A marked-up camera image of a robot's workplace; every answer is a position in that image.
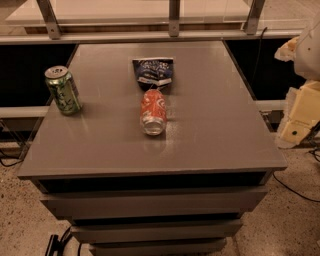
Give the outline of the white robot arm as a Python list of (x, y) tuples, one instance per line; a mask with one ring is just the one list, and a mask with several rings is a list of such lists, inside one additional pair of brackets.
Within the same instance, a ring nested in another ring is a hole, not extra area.
[(289, 89), (275, 139), (279, 148), (293, 148), (320, 122), (320, 13), (298, 37), (278, 48), (274, 57), (292, 61), (294, 72), (306, 80), (299, 89)]

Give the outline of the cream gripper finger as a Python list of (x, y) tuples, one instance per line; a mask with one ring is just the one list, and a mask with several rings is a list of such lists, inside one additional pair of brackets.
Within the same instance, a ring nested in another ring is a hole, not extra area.
[(285, 99), (284, 117), (275, 143), (287, 149), (299, 145), (320, 122), (320, 82), (307, 80), (299, 89), (290, 87)]
[(274, 54), (274, 58), (280, 61), (288, 62), (295, 59), (295, 52), (299, 37), (294, 37), (284, 43)]

